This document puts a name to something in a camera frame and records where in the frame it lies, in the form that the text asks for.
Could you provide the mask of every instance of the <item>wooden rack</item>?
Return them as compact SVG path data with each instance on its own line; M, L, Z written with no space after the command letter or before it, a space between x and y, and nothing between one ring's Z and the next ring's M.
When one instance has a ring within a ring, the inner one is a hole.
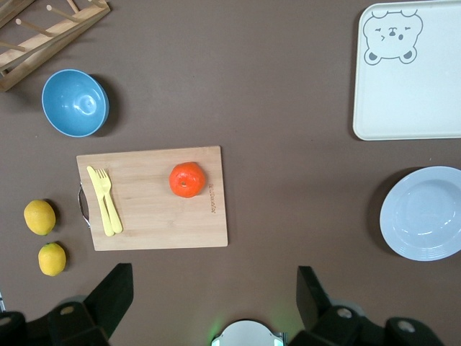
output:
M33 1L0 0L0 27ZM63 18L61 22L48 29L16 18L16 24L37 34L19 45L0 42L0 46L9 49L0 54L0 92L11 89L110 12L105 0L89 0L90 5L82 10L79 10L73 0L66 1L73 14L62 12L51 5L46 6L46 10Z

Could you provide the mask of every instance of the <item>white tray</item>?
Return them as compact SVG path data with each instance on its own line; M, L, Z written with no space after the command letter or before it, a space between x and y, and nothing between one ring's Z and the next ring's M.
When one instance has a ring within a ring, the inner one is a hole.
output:
M353 127L365 141L461 137L461 1L364 11Z

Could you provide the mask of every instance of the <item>lemon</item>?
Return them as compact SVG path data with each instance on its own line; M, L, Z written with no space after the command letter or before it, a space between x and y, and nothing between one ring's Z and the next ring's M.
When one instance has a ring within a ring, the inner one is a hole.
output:
M38 234L46 236L56 225L56 215L50 203L45 200L33 200L24 209L27 227Z
M42 273L49 276L56 276L66 267L66 253L57 243L43 245L38 252L38 265Z

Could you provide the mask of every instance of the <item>bear drawing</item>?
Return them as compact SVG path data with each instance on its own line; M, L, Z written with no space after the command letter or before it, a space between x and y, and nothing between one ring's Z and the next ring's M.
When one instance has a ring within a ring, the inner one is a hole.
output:
M386 12L381 16L372 12L363 26L368 46L365 61L376 65L382 59L399 58L402 63L411 63L416 59L415 44L422 30L423 21L416 12Z

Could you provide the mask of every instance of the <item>yellow knife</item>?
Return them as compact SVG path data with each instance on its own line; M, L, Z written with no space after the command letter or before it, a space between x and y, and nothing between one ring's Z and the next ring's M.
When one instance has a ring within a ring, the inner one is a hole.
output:
M109 213L107 212L106 205L104 204L104 190L102 189L101 182L99 180L98 174L94 171L93 167L88 166L86 170L89 173L91 182L93 183L94 191L99 204L99 209L101 210L102 217L102 227L106 236L113 236L114 230L112 229L112 224L110 223Z

